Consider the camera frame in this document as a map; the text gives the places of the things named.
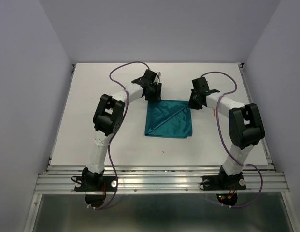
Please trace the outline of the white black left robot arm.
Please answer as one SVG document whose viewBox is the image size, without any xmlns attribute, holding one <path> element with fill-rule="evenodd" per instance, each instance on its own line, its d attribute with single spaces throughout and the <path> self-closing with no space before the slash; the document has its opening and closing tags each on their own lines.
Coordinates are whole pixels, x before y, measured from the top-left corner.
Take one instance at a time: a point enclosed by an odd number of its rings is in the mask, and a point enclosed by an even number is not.
<svg viewBox="0 0 300 232">
<path fill-rule="evenodd" d="M 103 94 L 93 116 L 94 144 L 89 162 L 82 171 L 81 183 L 91 190 L 98 190 L 103 184 L 105 157 L 112 137 L 119 131 L 125 110 L 133 101 L 145 97 L 147 101 L 161 100 L 159 72 L 152 77 L 142 76 L 131 82 L 118 93 Z"/>
</svg>

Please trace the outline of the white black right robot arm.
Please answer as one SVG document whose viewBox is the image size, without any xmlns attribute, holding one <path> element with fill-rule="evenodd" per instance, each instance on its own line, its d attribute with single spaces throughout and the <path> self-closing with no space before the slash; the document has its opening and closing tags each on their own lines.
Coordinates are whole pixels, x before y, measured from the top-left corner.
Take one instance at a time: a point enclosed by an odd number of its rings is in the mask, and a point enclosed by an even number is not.
<svg viewBox="0 0 300 232">
<path fill-rule="evenodd" d="M 253 147 L 264 138 L 265 131 L 258 106 L 254 103 L 244 104 L 220 94 L 216 89 L 191 89 L 189 108 L 202 109 L 208 107 L 216 110 L 216 117 L 222 114 L 229 120 L 229 137 L 231 147 L 225 143 L 223 147 L 228 157 L 221 165 L 218 175 L 202 177 L 201 189 L 229 190 L 236 188 L 245 190 L 243 167 Z"/>
</svg>

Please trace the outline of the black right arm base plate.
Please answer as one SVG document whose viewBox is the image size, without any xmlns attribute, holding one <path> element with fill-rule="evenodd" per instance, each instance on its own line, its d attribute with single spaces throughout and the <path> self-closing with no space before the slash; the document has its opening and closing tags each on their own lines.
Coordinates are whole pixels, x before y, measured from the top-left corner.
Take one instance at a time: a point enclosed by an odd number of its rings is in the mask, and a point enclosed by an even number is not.
<svg viewBox="0 0 300 232">
<path fill-rule="evenodd" d="M 242 174 L 231 176 L 206 175 L 202 177 L 200 189 L 204 191 L 246 190 Z"/>
</svg>

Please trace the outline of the teal cloth napkin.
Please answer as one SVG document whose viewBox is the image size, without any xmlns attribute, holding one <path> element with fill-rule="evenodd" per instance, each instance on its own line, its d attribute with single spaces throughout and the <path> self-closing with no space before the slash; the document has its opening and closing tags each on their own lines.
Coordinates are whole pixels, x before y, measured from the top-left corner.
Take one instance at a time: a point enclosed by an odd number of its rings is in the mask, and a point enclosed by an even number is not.
<svg viewBox="0 0 300 232">
<path fill-rule="evenodd" d="M 193 134 L 188 101 L 161 100 L 147 105 L 145 136 L 184 139 Z"/>
</svg>

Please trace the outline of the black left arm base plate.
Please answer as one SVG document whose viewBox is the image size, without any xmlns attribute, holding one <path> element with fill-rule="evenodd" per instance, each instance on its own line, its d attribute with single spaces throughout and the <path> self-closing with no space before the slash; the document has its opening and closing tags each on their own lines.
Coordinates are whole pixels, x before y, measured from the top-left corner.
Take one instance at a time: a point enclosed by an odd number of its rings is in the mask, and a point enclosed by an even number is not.
<svg viewBox="0 0 300 232">
<path fill-rule="evenodd" d="M 117 184 L 115 176 L 104 176 L 95 184 L 87 183 L 81 176 L 73 176 L 71 180 L 75 184 L 75 192 L 115 192 Z"/>
</svg>

